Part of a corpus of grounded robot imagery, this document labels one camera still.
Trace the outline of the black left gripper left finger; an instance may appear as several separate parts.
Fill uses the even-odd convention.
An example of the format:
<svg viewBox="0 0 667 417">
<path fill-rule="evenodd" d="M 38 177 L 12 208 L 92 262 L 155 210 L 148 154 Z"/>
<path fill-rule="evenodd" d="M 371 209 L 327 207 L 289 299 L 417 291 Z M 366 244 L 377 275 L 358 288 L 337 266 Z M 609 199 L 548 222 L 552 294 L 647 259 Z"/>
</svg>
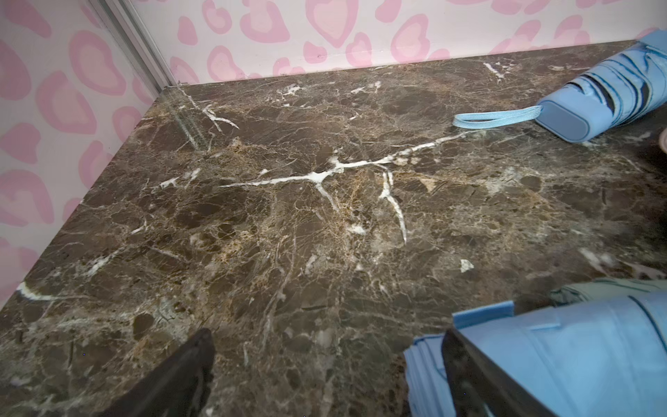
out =
<svg viewBox="0 0 667 417">
<path fill-rule="evenodd" d="M 199 329 L 101 416 L 198 416 L 211 394 L 215 344 Z"/>
</svg>

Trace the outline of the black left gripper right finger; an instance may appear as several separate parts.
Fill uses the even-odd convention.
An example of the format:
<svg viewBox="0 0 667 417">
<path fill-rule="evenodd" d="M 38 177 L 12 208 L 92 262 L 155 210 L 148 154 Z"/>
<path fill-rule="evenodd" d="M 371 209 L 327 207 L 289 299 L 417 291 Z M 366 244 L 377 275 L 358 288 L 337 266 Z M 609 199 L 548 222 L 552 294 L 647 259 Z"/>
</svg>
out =
<svg viewBox="0 0 667 417">
<path fill-rule="evenodd" d="M 441 354 L 457 416 L 553 416 L 456 328 L 448 328 Z"/>
</svg>

